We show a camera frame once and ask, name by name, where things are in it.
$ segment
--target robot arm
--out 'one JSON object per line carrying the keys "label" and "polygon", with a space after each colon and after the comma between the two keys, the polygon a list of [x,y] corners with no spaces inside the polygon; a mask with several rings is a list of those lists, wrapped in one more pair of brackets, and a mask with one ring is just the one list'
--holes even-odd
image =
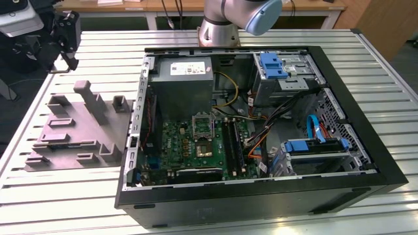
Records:
{"label": "robot arm", "polygon": [[77,12],[55,12],[62,0],[0,0],[0,56],[17,64],[38,64],[51,70],[61,54],[71,70],[79,61],[81,44]]}
{"label": "robot arm", "polygon": [[199,44],[240,45],[238,27],[258,36],[272,29],[282,12],[282,0],[208,0]]}

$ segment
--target sticker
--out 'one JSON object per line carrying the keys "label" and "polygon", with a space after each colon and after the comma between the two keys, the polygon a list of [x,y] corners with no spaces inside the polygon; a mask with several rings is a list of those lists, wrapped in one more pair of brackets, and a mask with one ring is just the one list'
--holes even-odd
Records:
{"label": "sticker", "polygon": [[249,106],[254,106],[254,99],[252,97],[249,97]]}
{"label": "sticker", "polygon": [[286,71],[297,71],[296,67],[292,65],[285,66]]}
{"label": "sticker", "polygon": [[127,7],[125,10],[126,11],[143,11],[145,9],[142,7]]}
{"label": "sticker", "polygon": [[330,10],[344,10],[345,7],[344,6],[330,6],[329,9]]}
{"label": "sticker", "polygon": [[205,62],[173,63],[170,75],[198,75],[206,74]]}
{"label": "sticker", "polygon": [[260,168],[265,173],[268,173],[268,166],[265,165],[264,162],[260,163]]}

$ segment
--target ram slot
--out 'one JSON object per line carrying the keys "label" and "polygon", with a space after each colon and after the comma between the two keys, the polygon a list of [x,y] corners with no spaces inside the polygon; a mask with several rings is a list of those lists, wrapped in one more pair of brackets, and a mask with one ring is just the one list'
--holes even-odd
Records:
{"label": "ram slot", "polygon": [[237,160],[237,168],[240,169],[240,172],[246,171],[246,163],[244,161],[244,153],[242,153],[242,145],[241,145],[241,138],[240,138],[240,132],[237,127],[237,122],[232,122],[232,131],[233,131],[233,147],[236,150],[236,160]]}
{"label": "ram slot", "polygon": [[225,153],[228,158],[228,169],[232,176],[237,176],[237,165],[236,165],[236,155],[233,152],[233,139],[230,136],[230,125],[229,121],[226,120],[222,123],[222,136],[224,136],[224,147],[225,147]]}

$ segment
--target screw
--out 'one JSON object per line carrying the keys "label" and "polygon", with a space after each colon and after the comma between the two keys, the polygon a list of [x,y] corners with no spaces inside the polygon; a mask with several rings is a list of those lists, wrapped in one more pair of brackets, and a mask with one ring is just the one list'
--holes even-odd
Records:
{"label": "screw", "polygon": [[240,112],[241,115],[246,114],[246,111],[244,109],[238,109],[238,112]]}

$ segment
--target aluminum table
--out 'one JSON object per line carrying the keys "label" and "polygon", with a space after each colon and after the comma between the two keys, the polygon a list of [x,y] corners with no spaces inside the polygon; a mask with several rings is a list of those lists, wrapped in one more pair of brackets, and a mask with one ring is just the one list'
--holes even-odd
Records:
{"label": "aluminum table", "polygon": [[47,77],[0,160],[0,235],[417,234],[418,96],[361,34],[349,30],[241,32],[244,46],[322,46],[410,183],[334,214],[175,227],[147,231],[114,208],[119,167],[26,172],[31,146],[53,94],[82,101],[73,87],[90,80],[105,100],[135,98],[146,47],[193,47],[197,31],[85,32],[77,71]]}

